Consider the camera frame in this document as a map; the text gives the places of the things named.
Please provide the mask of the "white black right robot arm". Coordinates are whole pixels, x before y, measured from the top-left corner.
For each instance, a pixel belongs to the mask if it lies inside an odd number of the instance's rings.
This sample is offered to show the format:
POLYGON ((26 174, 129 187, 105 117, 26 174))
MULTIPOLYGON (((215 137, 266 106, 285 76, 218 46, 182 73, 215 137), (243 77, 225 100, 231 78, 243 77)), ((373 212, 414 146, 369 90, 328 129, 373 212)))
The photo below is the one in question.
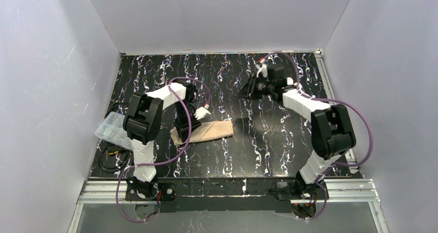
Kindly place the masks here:
POLYGON ((310 122, 313 151, 297 178, 304 184, 317 183, 325 171, 356 144, 348 109, 306 94, 299 82, 284 76, 282 66, 268 66, 260 61, 256 68, 257 72, 248 81, 246 95, 250 98, 271 96, 310 122))

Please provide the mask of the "aluminium front frame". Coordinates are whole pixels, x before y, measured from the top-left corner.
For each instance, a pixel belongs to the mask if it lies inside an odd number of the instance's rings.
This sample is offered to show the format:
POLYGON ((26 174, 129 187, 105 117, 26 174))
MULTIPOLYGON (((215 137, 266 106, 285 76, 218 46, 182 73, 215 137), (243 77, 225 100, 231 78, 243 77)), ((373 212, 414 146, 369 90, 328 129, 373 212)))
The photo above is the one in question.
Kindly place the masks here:
POLYGON ((292 178, 160 178, 149 195, 131 182, 86 181, 69 232, 77 232, 86 204, 153 205, 163 213, 180 211, 274 211, 315 216, 329 203, 367 203, 378 232, 388 232, 380 198, 371 179, 327 178, 309 192, 292 187, 292 178))

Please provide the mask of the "clear plastic box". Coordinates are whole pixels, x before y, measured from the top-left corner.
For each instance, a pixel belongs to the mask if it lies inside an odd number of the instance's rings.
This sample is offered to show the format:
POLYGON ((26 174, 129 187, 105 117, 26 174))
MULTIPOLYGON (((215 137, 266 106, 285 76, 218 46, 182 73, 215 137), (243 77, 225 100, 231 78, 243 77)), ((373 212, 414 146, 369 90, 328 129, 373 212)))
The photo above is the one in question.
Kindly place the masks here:
POLYGON ((123 129, 124 118, 120 113, 110 112, 95 130, 95 136, 124 149, 133 150, 127 132, 123 129))

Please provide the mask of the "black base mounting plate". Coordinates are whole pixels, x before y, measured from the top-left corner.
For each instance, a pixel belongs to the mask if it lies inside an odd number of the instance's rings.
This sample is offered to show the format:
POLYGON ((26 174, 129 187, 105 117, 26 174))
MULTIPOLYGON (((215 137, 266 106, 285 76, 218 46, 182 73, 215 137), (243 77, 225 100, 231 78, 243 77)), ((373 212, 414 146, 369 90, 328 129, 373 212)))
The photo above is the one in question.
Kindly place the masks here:
POLYGON ((274 211, 304 209, 328 197, 326 184, 300 184, 286 178, 158 178, 149 184, 124 181, 126 201, 151 202, 164 213, 183 211, 274 211))

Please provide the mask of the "beige cloth napkin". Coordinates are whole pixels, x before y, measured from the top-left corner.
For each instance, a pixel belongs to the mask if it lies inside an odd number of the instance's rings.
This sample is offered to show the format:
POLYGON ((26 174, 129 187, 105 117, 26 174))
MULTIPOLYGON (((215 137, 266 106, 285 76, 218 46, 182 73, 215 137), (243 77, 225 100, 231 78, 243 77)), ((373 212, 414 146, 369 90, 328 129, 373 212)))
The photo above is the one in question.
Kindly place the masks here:
POLYGON ((189 143, 208 142, 233 135, 231 120, 203 122, 192 131, 189 143))

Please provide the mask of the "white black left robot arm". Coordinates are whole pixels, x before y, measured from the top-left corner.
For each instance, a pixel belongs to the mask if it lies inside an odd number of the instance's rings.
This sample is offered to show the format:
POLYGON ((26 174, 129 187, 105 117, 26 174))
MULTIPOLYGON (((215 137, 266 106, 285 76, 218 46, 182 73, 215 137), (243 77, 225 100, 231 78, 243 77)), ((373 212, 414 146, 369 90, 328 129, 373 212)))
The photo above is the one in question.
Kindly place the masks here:
POLYGON ((145 94, 137 92, 132 96, 122 124, 134 154, 134 173, 128 182, 149 184, 157 173, 157 166, 177 160, 191 143, 233 136, 232 120, 201 121, 210 111, 208 104, 199 108, 193 106, 198 97, 196 82, 196 79, 176 77, 158 90, 145 94), (176 146, 183 148, 170 160, 156 163, 154 140, 161 130, 163 110, 172 105, 177 116, 170 136, 176 146))

